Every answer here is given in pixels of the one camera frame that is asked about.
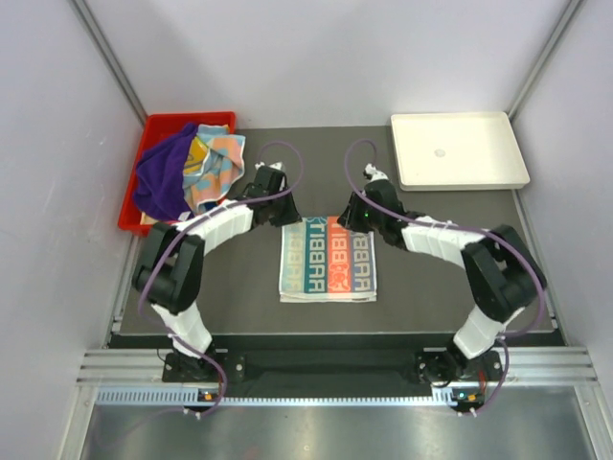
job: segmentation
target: white tray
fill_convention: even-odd
[[[400,188],[519,189],[530,182],[504,112],[393,115]]]

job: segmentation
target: folded towel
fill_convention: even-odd
[[[183,169],[197,126],[187,123],[155,147],[146,150],[136,165],[138,187],[132,199],[151,218],[179,220],[191,213],[183,192]]]
[[[244,175],[245,137],[228,134],[227,126],[200,125],[183,169],[185,200],[194,214],[227,195]]]

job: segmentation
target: purple towel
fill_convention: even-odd
[[[197,131],[197,125],[187,123],[181,132],[145,150],[136,165],[138,187],[132,199],[149,217],[178,220],[191,211],[183,197],[183,168]]]

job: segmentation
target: cable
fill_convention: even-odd
[[[181,344],[181,346],[185,347],[186,349],[190,350],[195,355],[197,355],[200,358],[202,358],[205,361],[207,361],[218,372],[219,378],[221,380],[221,388],[220,388],[220,391],[219,391],[219,395],[213,401],[213,405],[208,410],[206,410],[205,412],[202,412],[202,417],[211,415],[212,413],[214,413],[216,410],[219,409],[219,404],[221,403],[221,401],[225,397],[226,390],[228,388],[228,377],[226,376],[226,373],[223,371],[223,368],[219,365],[219,363],[217,361],[215,361],[211,357],[205,355],[204,353],[200,353],[194,347],[192,347],[189,343],[185,342],[181,337],[178,337],[176,335],[176,333],[171,328],[166,326],[164,323],[162,323],[160,321],[157,321],[157,320],[153,319],[152,317],[150,317],[149,315],[147,315],[144,312],[145,302],[146,302],[146,300],[148,298],[149,291],[151,290],[151,287],[153,286],[153,282],[155,281],[155,278],[157,277],[157,275],[160,273],[160,270],[162,269],[162,266],[164,266],[164,263],[169,258],[170,254],[172,253],[172,251],[176,247],[176,245],[179,244],[179,242],[183,239],[183,237],[185,237],[185,235],[187,235],[190,232],[190,230],[193,230],[195,227],[197,227],[198,225],[203,224],[204,222],[206,222],[210,218],[213,218],[214,216],[216,216],[218,214],[221,214],[221,213],[223,213],[223,212],[225,212],[225,211],[227,211],[229,209],[235,208],[237,206],[242,206],[242,205],[245,205],[245,204],[262,203],[262,202],[265,202],[265,201],[272,201],[274,199],[281,198],[282,196],[289,195],[298,186],[298,184],[303,179],[303,175],[304,175],[304,172],[305,172],[305,163],[303,161],[302,154],[298,151],[298,149],[296,149],[291,144],[289,144],[289,143],[287,143],[285,141],[272,141],[272,142],[269,142],[269,143],[265,144],[260,149],[260,151],[258,152],[258,155],[257,155],[257,158],[256,158],[256,163],[259,163],[260,160],[261,160],[261,156],[264,154],[264,152],[267,151],[269,148],[271,148],[273,146],[286,147],[286,148],[292,150],[296,154],[296,156],[298,157],[298,162],[300,164],[300,172],[298,173],[298,178],[296,179],[296,181],[289,188],[287,188],[287,189],[285,189],[285,190],[283,190],[281,192],[278,192],[277,194],[274,194],[274,195],[271,195],[271,196],[260,196],[260,197],[257,197],[257,198],[249,198],[249,199],[244,199],[242,201],[234,201],[234,202],[229,203],[227,205],[221,204],[220,206],[218,206],[218,207],[212,209],[211,211],[209,211],[208,213],[202,215],[200,218],[195,219],[187,227],[185,227],[183,230],[181,230],[181,232],[179,232],[176,235],[176,237],[174,237],[174,239],[170,242],[169,246],[162,253],[162,255],[160,256],[160,260],[158,261],[158,263],[155,265],[155,267],[151,271],[151,275],[149,276],[147,282],[145,283],[145,287],[143,288],[143,291],[141,292],[141,296],[139,297],[139,300],[138,300],[138,314],[140,316],[144,317],[147,321],[149,321],[149,322],[151,322],[153,324],[163,326],[166,329],[167,334],[172,336],[174,338],[174,340],[176,340],[179,344]],[[134,432],[137,428],[139,428],[140,426],[144,425],[148,421],[154,419],[155,417],[157,417],[159,415],[162,415],[162,414],[166,414],[168,412],[178,412],[178,411],[182,411],[182,410],[183,409],[174,407],[172,409],[164,409],[164,410],[155,412],[154,414],[151,414],[151,415],[145,417],[142,421],[136,423],[134,426],[132,426],[127,431],[126,434],[122,435],[118,440],[113,441],[110,445],[103,446],[100,443],[100,436],[99,436],[100,433],[98,433],[98,432],[96,433],[96,441],[98,443],[98,446],[101,449],[113,449],[114,447],[119,445],[127,436],[129,436],[132,432]]]
[[[397,214],[393,211],[390,211],[389,209],[375,203],[374,201],[372,201],[371,199],[369,199],[367,196],[363,195],[360,190],[357,188],[357,186],[355,185],[355,183],[352,181],[352,177],[349,171],[349,159],[352,155],[352,153],[355,151],[355,148],[361,144],[368,144],[369,146],[371,146],[373,148],[374,151],[374,157],[375,159],[373,160],[373,165],[375,164],[375,160],[376,160],[376,156],[378,153],[378,149],[376,147],[375,142],[373,142],[371,139],[358,139],[357,141],[353,142],[349,148],[345,151],[345,176],[347,177],[347,181],[349,182],[350,186],[352,187],[352,190],[355,192],[356,195],[358,195],[360,198],[362,198],[362,200],[364,200],[366,203],[368,203],[369,205],[373,206],[376,210],[387,214],[388,216],[395,218],[395,219],[399,219],[402,221],[405,221],[407,223],[413,224],[413,225],[418,225],[421,227],[431,227],[431,228],[446,228],[446,229],[450,229],[450,230],[456,230],[456,231],[461,231],[461,232],[470,232],[470,233],[475,233],[477,235],[482,235],[486,238],[489,238],[491,240],[493,240],[494,242],[497,242],[500,246],[504,247],[505,249],[507,249],[512,255],[513,257],[515,257],[515,259],[517,259],[517,261],[524,267],[524,269],[528,272],[528,274],[530,275],[530,278],[532,280],[532,282],[534,283],[534,287],[536,288],[536,294],[538,296],[538,313],[536,314],[536,317],[534,318],[534,320],[525,328],[520,329],[519,331],[511,331],[511,332],[507,332],[505,333],[505,336],[507,337],[517,337],[519,335],[523,335],[526,334],[527,332],[531,331],[532,329],[534,329],[536,326],[538,326],[540,324],[540,322],[543,319],[543,316],[545,314],[545,291],[543,289],[543,286],[540,284],[540,281],[538,280],[538,276],[536,276],[536,272],[534,271],[534,269],[532,268],[532,266],[530,265],[530,263],[519,253],[519,251],[517,251],[517,249],[515,249],[513,246],[511,246],[510,244],[508,244],[506,241],[504,241],[502,238],[498,237],[497,235],[494,235],[493,233],[484,230],[482,228],[477,228],[477,227],[467,227],[467,226],[463,226],[463,225],[456,225],[456,224],[448,224],[448,223],[444,223],[444,222],[439,222],[439,223],[431,223],[431,222],[422,222],[419,220],[415,220],[414,218],[407,218],[406,216],[402,216],[400,214]],[[493,392],[491,393],[491,396],[488,398],[488,400],[479,408],[479,410],[475,411],[475,413],[480,413],[484,408],[488,407],[490,405],[490,403],[496,398],[496,396],[498,395],[498,392],[500,391],[500,388],[502,388],[502,385],[505,381],[505,378],[507,377],[507,373],[509,371],[509,347],[507,346],[507,343],[505,342],[504,338],[502,336],[499,336],[496,339],[498,342],[500,342],[500,344],[502,345],[504,351],[505,351],[505,369],[502,373],[502,376],[500,378],[500,380],[498,381],[498,384],[496,385],[496,387],[494,388]]]

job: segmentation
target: purple cable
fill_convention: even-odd
[[[158,261],[158,263],[155,265],[155,267],[151,271],[151,275],[149,276],[149,279],[145,283],[145,287],[143,288],[143,292],[141,293],[141,296],[138,299],[138,313],[139,313],[140,316],[143,316],[147,321],[149,321],[149,322],[151,322],[153,324],[162,325],[164,328],[166,328],[167,333],[169,335],[173,335],[174,336],[174,339],[177,342],[179,342],[183,347],[185,347],[186,349],[190,350],[195,355],[198,355],[199,357],[201,357],[202,359],[207,361],[209,364],[211,364],[213,367],[215,367],[215,369],[219,373],[219,376],[221,378],[221,391],[219,392],[219,396],[215,399],[213,405],[206,412],[202,413],[203,417],[209,416],[212,413],[214,413],[216,410],[219,409],[219,404],[221,403],[221,400],[223,400],[223,397],[226,394],[226,389],[228,388],[228,378],[226,376],[226,373],[223,371],[223,368],[219,365],[219,363],[217,361],[215,361],[214,359],[212,359],[209,356],[206,356],[204,353],[198,352],[189,343],[185,342],[180,337],[177,337],[176,334],[174,333],[174,331],[171,328],[167,327],[164,323],[161,323],[160,321],[156,321],[155,319],[153,319],[152,317],[147,315],[143,311],[143,308],[144,308],[144,305],[145,305],[145,301],[148,298],[149,291],[151,290],[151,286],[153,285],[153,282],[155,281],[155,278],[157,277],[157,275],[160,273],[160,270],[162,269],[162,266],[164,265],[164,262],[170,256],[170,254],[172,253],[172,250],[176,247],[176,245],[179,244],[179,242],[183,239],[183,237],[185,235],[187,235],[187,233],[190,230],[193,230],[195,227],[197,227],[198,225],[201,225],[202,223],[206,222],[207,220],[209,220],[210,218],[216,216],[217,214],[221,214],[224,211],[227,211],[229,209],[235,208],[237,206],[242,206],[244,204],[262,203],[264,201],[271,201],[273,199],[281,198],[282,196],[286,196],[286,195],[289,195],[289,194],[292,193],[292,191],[296,188],[296,186],[303,179],[303,174],[305,172],[305,164],[304,164],[304,161],[303,161],[303,157],[302,157],[301,153],[298,151],[298,149],[296,149],[291,144],[289,144],[289,143],[287,143],[285,141],[272,141],[272,142],[269,142],[268,144],[265,144],[260,149],[260,151],[258,152],[258,156],[256,158],[256,163],[260,162],[260,158],[263,155],[263,153],[266,150],[268,150],[269,148],[273,147],[273,146],[286,147],[286,148],[292,150],[294,153],[296,153],[296,156],[298,157],[298,162],[300,163],[300,172],[298,174],[298,178],[296,179],[296,181],[288,189],[283,190],[282,192],[278,192],[277,194],[274,194],[274,195],[271,195],[271,196],[260,196],[258,198],[244,199],[243,201],[235,201],[233,203],[230,203],[227,206],[221,205],[221,206],[211,210],[209,213],[202,215],[200,218],[195,219],[190,225],[185,227],[183,230],[181,230],[181,232],[179,232],[179,234],[176,237],[174,237],[174,239],[170,242],[169,246],[162,253],[162,255],[160,256],[160,260]],[[155,412],[154,414],[151,414],[151,415],[145,417],[142,421],[140,421],[137,424],[135,424],[134,426],[132,426],[127,431],[126,434],[122,435],[119,438],[119,440],[116,440],[113,443],[111,443],[110,445],[106,445],[105,447],[102,446],[100,444],[100,442],[99,442],[99,440],[100,440],[99,434],[100,433],[96,434],[96,441],[98,442],[99,447],[101,447],[102,449],[113,449],[115,446],[120,444],[127,436],[129,436],[132,432],[134,432],[134,430],[136,430],[140,426],[144,425],[148,421],[154,419],[158,415],[166,414],[168,412],[180,411],[180,410],[182,410],[182,409],[174,407],[172,409],[164,409],[164,410],[161,410],[159,412]]]
[[[537,313],[536,317],[534,318],[534,320],[528,326],[526,326],[525,328],[520,329],[519,331],[505,333],[504,335],[507,336],[507,337],[517,337],[519,335],[526,334],[527,332],[531,331],[536,326],[538,326],[538,324],[540,324],[540,322],[542,321],[543,316],[545,314],[545,291],[543,289],[543,286],[540,284],[540,281],[538,280],[538,277],[536,276],[536,272],[534,272],[534,269],[531,267],[531,265],[528,263],[528,261],[519,253],[519,251],[517,251],[517,249],[515,249],[513,246],[508,244],[502,238],[500,238],[497,235],[494,235],[493,233],[491,233],[491,232],[489,232],[487,230],[484,230],[482,228],[466,227],[466,226],[463,226],[463,225],[449,225],[449,224],[443,223],[443,222],[441,222],[441,223],[429,223],[429,222],[422,222],[422,221],[419,221],[419,220],[415,220],[413,218],[407,218],[406,216],[402,216],[402,215],[397,214],[397,213],[395,213],[393,211],[390,211],[389,209],[387,209],[387,208],[385,208],[385,207],[375,203],[371,199],[369,199],[366,196],[362,195],[360,190],[357,188],[355,183],[352,181],[352,177],[351,177],[351,174],[349,172],[349,159],[350,159],[350,156],[352,155],[352,153],[355,150],[355,148],[357,146],[359,146],[360,144],[368,144],[368,145],[370,145],[373,148],[373,151],[374,151],[374,154],[375,154],[375,160],[376,160],[376,156],[377,156],[376,144],[371,139],[358,139],[357,141],[355,141],[353,144],[351,144],[349,146],[349,148],[345,152],[345,176],[347,177],[347,180],[348,180],[350,186],[352,187],[353,191],[360,198],[362,198],[366,203],[368,203],[371,206],[373,206],[376,210],[378,210],[378,211],[380,211],[382,213],[385,213],[385,214],[387,214],[388,216],[390,216],[392,218],[403,220],[403,221],[405,221],[407,223],[411,223],[411,224],[418,225],[418,226],[421,226],[421,227],[448,228],[450,230],[457,230],[457,231],[460,231],[460,232],[476,233],[477,235],[483,235],[484,237],[489,238],[489,239],[497,242],[498,244],[500,244],[500,246],[502,246],[505,249],[507,249],[513,255],[513,257],[515,257],[515,259],[517,259],[517,261],[526,269],[526,271],[528,272],[528,274],[530,275],[530,278],[532,279],[532,281],[534,283],[534,287],[536,288],[536,294],[538,295],[538,313]],[[476,413],[480,413],[485,407],[489,406],[490,402],[493,400],[494,397],[496,397],[496,395],[500,391],[500,388],[502,387],[502,385],[503,385],[503,383],[505,381],[505,378],[507,377],[507,373],[509,371],[509,348],[507,347],[507,344],[504,341],[504,339],[502,338],[502,336],[497,338],[497,340],[502,344],[503,349],[505,351],[505,357],[506,357],[505,369],[504,369],[504,371],[502,373],[502,376],[501,376],[500,380],[498,381],[498,384],[494,388],[491,396],[484,403],[484,405],[479,408],[478,411],[475,411]]]

